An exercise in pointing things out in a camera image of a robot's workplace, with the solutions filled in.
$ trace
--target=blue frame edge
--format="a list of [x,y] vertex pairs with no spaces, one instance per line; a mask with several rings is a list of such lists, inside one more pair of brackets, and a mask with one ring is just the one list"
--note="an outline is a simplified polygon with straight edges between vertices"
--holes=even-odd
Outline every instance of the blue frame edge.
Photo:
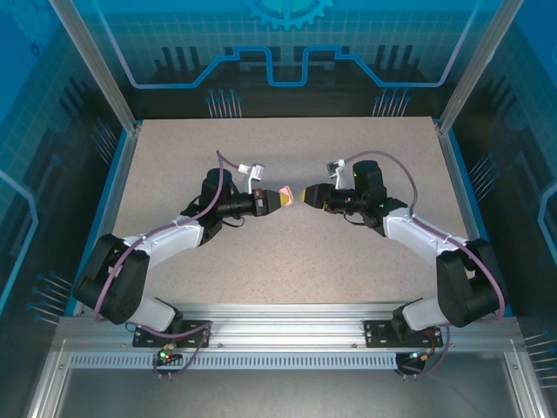
[[[116,178],[116,172],[118,169],[118,165],[120,164],[120,160],[122,158],[124,145],[128,140],[129,140],[128,133],[126,132],[126,130],[123,129],[122,134],[120,135],[120,139],[118,140],[118,145],[116,148],[116,152],[114,153],[114,158],[112,159],[111,168],[108,171],[108,176],[106,177],[106,181],[104,183],[103,193],[101,194],[101,199],[98,202],[97,211],[95,212],[95,218],[93,219],[91,231],[89,232],[89,237],[87,238],[87,242],[85,243],[84,254],[81,257],[81,262],[79,263],[79,268],[77,269],[76,277],[79,277],[79,275],[83,271],[85,267],[85,263],[89,258],[91,252],[93,251],[95,242],[97,242],[98,231],[101,226],[101,222],[103,220],[104,212],[106,211],[106,206],[108,204],[108,198],[111,194],[112,185],[114,184],[114,179]],[[70,295],[70,299],[68,300],[68,304],[66,305],[64,316],[73,316],[74,310],[76,309],[76,305],[77,305],[77,300],[73,297],[73,292],[72,292],[72,294]]]

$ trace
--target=glass panel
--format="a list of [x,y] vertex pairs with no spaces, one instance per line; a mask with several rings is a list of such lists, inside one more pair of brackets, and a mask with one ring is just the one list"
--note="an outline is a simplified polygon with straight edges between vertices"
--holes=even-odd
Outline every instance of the glass panel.
[[[476,219],[526,336],[557,331],[556,14],[557,3],[524,2],[453,127]],[[548,377],[553,356],[544,355]]]
[[121,127],[47,1],[0,2],[0,38],[0,415],[17,417],[64,313]]
[[377,370],[191,370],[172,382],[150,370],[74,370],[64,392],[60,418],[519,416],[495,355],[451,354],[417,383]]
[[439,116],[499,3],[76,1],[138,118]]

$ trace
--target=metal profile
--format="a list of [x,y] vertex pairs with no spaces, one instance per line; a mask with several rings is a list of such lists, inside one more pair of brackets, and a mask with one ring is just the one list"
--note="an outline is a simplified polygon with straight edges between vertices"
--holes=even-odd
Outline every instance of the metal profile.
[[71,354],[50,351],[31,401],[27,418],[55,416],[68,375]]
[[[211,340],[204,353],[394,353],[408,349],[366,348],[364,320],[389,320],[401,303],[345,305],[183,305],[190,320],[212,320]],[[526,350],[515,318],[496,324],[470,324],[452,332],[454,352]],[[95,322],[91,313],[62,318],[51,349],[72,353],[149,353],[131,346],[123,326]]]
[[[151,353],[73,354],[70,368],[151,370]],[[191,353],[164,369],[181,368]],[[193,370],[394,370],[394,353],[201,353]]]
[[466,235],[469,239],[480,238],[480,229],[478,228],[478,224],[473,216],[470,198],[468,193],[466,193],[466,188],[464,186],[463,178],[467,174],[460,171],[455,151],[451,145],[451,140],[448,137],[448,132],[441,132],[438,126],[436,126],[435,129],[437,130],[449,178],[453,184],[454,194],[456,196],[457,203],[459,204],[460,215],[462,216],[462,221],[464,222],[464,227],[466,228]]
[[528,353],[505,352],[505,360],[521,415],[528,418],[554,416],[543,398]]
[[440,117],[441,133],[447,134],[453,126],[474,86],[478,83],[481,74],[491,61],[501,39],[507,33],[507,29],[513,22],[522,2],[523,0],[503,0],[493,15],[491,23],[481,38],[462,78],[457,84],[456,89],[454,89],[454,93],[449,98],[445,110]]
[[136,130],[136,119],[76,6],[71,0],[49,1],[120,124],[132,135]]

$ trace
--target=aluminum frame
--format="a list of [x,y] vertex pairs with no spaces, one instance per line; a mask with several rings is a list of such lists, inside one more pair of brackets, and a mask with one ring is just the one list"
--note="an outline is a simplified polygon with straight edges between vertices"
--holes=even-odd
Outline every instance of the aluminum frame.
[[[366,348],[363,320],[385,320],[400,303],[375,304],[316,304],[316,305],[212,305],[191,304],[178,306],[185,317],[192,320],[213,320],[209,347],[204,354],[226,358],[241,354],[257,359],[261,354],[285,356],[331,354],[335,358],[354,355],[408,352],[389,348]],[[124,326],[97,323],[91,312],[76,318],[63,318],[57,328],[50,354],[37,388],[28,418],[54,416],[63,399],[64,383],[72,358],[83,354],[138,357],[156,350],[131,346],[133,334]],[[509,380],[524,417],[550,416],[540,392],[534,369],[515,318],[504,318],[494,324],[471,324],[452,332],[451,352],[503,353]],[[182,349],[190,353],[191,349]],[[98,368],[145,369],[128,362],[99,362]],[[211,364],[212,369],[219,369]],[[350,368],[369,369],[352,365]]]
[[84,20],[71,0],[49,0],[52,9],[56,12],[60,22],[68,32],[71,41],[77,48],[79,55],[84,60],[87,68],[97,82],[106,101],[116,114],[122,127],[133,135],[137,123],[131,113],[130,106],[125,101],[116,80],[111,74],[103,55],[95,44]]
[[454,121],[493,58],[522,2],[523,0],[502,0],[440,117],[440,129],[443,133],[447,134],[453,127]]

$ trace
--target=blue wall panel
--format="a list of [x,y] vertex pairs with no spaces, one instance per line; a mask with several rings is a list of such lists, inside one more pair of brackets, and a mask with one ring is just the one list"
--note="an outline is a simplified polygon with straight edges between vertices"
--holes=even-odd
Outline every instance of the blue wall panel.
[[0,415],[18,417],[121,127],[48,1],[0,0],[0,39],[0,356],[22,359],[0,367]]
[[[218,106],[205,104],[218,89],[240,94],[247,117],[377,116],[375,99],[388,103],[382,97],[398,98],[393,116],[439,116],[499,5],[445,3],[99,0],[77,7],[138,118],[220,117]],[[413,92],[403,97],[404,88]]]

